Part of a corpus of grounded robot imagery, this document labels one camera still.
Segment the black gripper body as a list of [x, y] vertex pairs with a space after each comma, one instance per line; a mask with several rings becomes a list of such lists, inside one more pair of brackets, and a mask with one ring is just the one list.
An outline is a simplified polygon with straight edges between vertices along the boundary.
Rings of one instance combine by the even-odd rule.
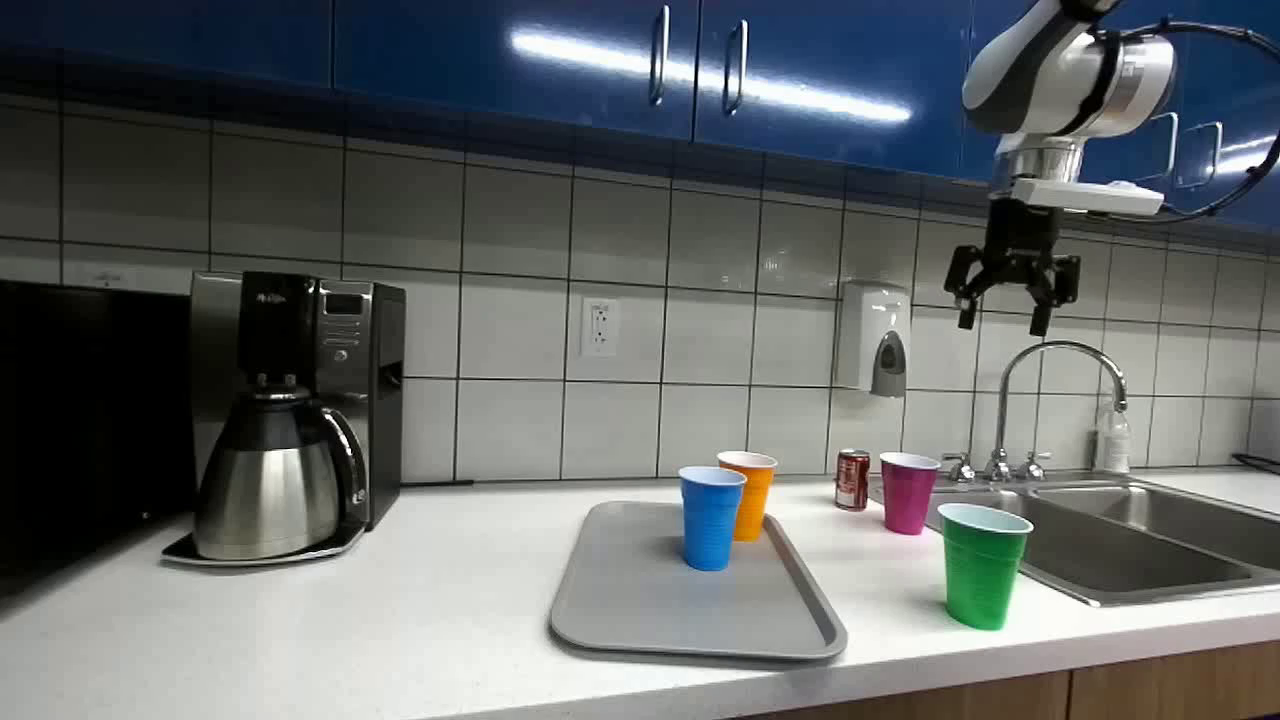
[[1020, 198], [991, 198], [982, 245], [961, 245], [949, 258], [945, 288], [978, 301], [995, 283], [1020, 283], [1030, 295], [1048, 290], [1052, 311], [1081, 290], [1081, 258], [1055, 250], [1061, 211]]

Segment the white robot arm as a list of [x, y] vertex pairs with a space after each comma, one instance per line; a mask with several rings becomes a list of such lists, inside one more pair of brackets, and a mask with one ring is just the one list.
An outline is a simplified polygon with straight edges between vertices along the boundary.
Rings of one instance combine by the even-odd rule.
[[995, 133], [995, 179], [985, 245], [954, 250], [945, 288], [961, 323], [995, 283], [1034, 295], [1030, 333], [1081, 290], [1081, 258], [1052, 256], [1061, 217], [1156, 217], [1163, 195], [1134, 179], [1085, 179], [1085, 142], [1129, 135], [1156, 115], [1178, 78], [1178, 43], [1152, 33], [1103, 33], [1120, 0], [1034, 0], [991, 36], [961, 85], [978, 127]]

